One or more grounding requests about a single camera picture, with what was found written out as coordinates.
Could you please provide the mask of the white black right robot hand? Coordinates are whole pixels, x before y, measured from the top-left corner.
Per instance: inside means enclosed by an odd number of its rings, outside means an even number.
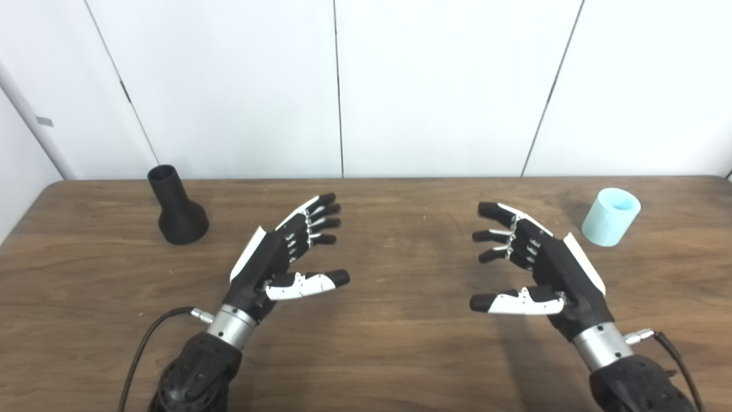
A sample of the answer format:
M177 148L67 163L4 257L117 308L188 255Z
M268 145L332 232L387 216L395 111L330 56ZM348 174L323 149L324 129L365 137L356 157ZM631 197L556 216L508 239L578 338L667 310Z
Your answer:
M531 274L533 285L504 292L476 294L469 307L493 315L545 315L567 340L589 328L614 322L606 287L571 233L563 238L526 213L502 203L479 203L479 216L502 229L474 232L474 242L492 241L481 263L507 260Z

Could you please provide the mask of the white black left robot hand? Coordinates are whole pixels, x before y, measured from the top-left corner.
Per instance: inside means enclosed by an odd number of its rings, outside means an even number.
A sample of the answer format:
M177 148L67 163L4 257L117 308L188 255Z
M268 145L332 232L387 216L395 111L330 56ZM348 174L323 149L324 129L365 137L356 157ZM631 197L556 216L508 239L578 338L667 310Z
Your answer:
M294 209L272 231L258 227L230 273L223 305L260 324L281 300L335 290L351 281L346 270L291 272L290 266L317 245L333 245L341 206L334 193L314 196Z

